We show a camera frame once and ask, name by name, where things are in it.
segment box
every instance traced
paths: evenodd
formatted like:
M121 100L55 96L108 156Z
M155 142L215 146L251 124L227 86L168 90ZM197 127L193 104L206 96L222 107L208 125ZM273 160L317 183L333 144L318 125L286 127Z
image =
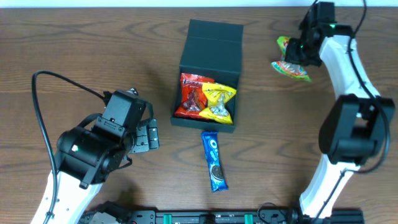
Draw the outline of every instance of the box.
M237 89L235 97L226 104L233 125L174 116L182 99L180 79L178 79L177 97L170 118L172 125L227 133L235 130L238 86L242 70L242 38L243 25L191 19L181 56L179 77L181 73L202 75L214 78L217 83Z

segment blue package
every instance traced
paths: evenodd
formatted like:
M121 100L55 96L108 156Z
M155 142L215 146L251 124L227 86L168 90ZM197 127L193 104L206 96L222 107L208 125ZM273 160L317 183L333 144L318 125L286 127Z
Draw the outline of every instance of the blue package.
M209 165L212 192L228 190L223 171L221 170L220 160L218 159L217 134L217 132L204 132L201 134L207 164Z

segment table surface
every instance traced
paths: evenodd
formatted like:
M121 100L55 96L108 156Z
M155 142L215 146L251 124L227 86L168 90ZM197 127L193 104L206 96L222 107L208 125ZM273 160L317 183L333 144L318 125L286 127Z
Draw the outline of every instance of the table surface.
M0 20L0 223L28 223L47 184L50 162L35 117L34 71L58 72L98 92L135 87L154 105L161 147L132 155L112 173L90 208L107 200L159 210L257 209L293 205L320 160L318 130L334 104L325 66L308 67L313 82L277 73L280 35L298 37L307 8L2 9ZM359 54L373 85L398 101L398 9L370 8L358 34ZM356 26L361 8L338 8ZM218 136L229 190L212 193L201 130L171 126L178 63L191 18L244 24L237 126ZM102 101L42 76L38 90L53 146ZM398 220L398 119L391 150L377 172L354 175L335 208L361 208L367 223Z

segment yellow snack bag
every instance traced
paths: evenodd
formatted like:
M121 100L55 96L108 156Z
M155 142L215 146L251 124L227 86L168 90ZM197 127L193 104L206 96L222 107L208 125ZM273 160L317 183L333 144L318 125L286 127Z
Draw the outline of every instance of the yellow snack bag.
M232 124L231 115L225 108L225 103L234 97L236 90L218 83L204 83L202 91L207 97L208 107L202 110L199 115L221 124Z

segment green connector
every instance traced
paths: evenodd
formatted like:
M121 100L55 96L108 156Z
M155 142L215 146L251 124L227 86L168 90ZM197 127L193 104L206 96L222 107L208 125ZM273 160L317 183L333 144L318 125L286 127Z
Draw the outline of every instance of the green connector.
M253 215L251 214L244 215L244 224L253 224Z
M172 216L164 215L163 216L163 224L172 224Z

